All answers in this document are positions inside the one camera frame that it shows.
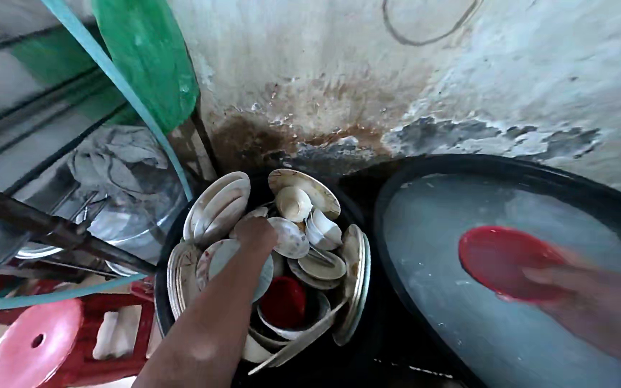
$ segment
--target hand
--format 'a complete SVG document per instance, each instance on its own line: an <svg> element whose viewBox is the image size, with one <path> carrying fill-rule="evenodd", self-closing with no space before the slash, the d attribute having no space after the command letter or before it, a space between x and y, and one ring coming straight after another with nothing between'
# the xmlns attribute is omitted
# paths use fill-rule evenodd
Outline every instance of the hand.
<svg viewBox="0 0 621 388"><path fill-rule="evenodd" d="M234 232L241 246L272 251L277 245L277 232L263 217L251 217L236 224Z"/></svg>
<svg viewBox="0 0 621 388"><path fill-rule="evenodd" d="M621 359L621 273L565 265L524 269L524 275L571 291L571 296L539 308L575 336Z"/></svg>

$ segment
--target forearm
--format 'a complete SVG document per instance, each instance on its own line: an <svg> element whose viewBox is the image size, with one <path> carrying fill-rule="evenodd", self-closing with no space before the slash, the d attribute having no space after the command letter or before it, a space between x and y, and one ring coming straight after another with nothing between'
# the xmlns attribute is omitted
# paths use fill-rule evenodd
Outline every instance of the forearm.
<svg viewBox="0 0 621 388"><path fill-rule="evenodd" d="M134 387L173 383L228 387L246 340L264 247L241 248L188 306L146 363Z"/></svg>

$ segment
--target cloth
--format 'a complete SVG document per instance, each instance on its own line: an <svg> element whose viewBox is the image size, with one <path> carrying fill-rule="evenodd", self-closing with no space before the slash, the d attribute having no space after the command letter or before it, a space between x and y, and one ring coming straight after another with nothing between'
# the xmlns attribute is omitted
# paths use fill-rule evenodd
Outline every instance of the cloth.
<svg viewBox="0 0 621 388"><path fill-rule="evenodd" d="M96 190L112 198L127 195L137 201L159 199L147 193L128 164L144 163L159 169L169 166L148 128L108 125L98 128L69 156L68 168L82 191Z"/></svg>

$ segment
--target red bowl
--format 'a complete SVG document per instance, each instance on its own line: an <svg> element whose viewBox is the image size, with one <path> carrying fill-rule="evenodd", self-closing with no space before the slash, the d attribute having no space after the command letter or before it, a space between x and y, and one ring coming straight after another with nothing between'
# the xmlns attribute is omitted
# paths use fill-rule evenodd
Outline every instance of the red bowl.
<svg viewBox="0 0 621 388"><path fill-rule="evenodd" d="M480 284L498 294L526 302L556 300L567 291L530 281L523 268L544 269L565 264L548 243L504 226L480 226L461 235L461 266Z"/></svg>
<svg viewBox="0 0 621 388"><path fill-rule="evenodd" d="M306 318L306 289L288 276L274 278L260 298L260 310L272 326L294 329Z"/></svg>

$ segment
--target wall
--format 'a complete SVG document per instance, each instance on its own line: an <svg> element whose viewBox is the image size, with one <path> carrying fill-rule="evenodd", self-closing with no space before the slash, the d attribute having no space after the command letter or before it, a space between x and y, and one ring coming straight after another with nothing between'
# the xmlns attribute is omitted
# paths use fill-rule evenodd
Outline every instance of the wall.
<svg viewBox="0 0 621 388"><path fill-rule="evenodd" d="M169 1L225 169L489 153L621 190L621 1Z"/></svg>

